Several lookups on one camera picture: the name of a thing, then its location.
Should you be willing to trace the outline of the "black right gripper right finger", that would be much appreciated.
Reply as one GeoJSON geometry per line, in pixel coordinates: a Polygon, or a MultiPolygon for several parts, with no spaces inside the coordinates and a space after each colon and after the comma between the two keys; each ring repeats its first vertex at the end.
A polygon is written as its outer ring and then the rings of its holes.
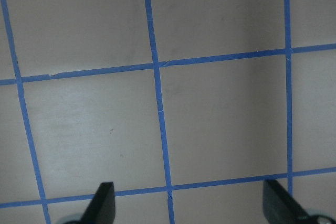
{"type": "Polygon", "coordinates": [[[310,223],[308,213],[277,180],[264,180],[262,189],[263,214],[271,224],[310,223]]]}

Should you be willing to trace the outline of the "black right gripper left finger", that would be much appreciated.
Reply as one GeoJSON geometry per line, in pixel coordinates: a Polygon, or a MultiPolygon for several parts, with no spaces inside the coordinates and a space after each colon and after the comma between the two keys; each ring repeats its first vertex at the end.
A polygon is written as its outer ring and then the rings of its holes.
{"type": "Polygon", "coordinates": [[[115,203],[114,183],[101,183],[79,223],[114,223],[116,216],[115,203]]]}

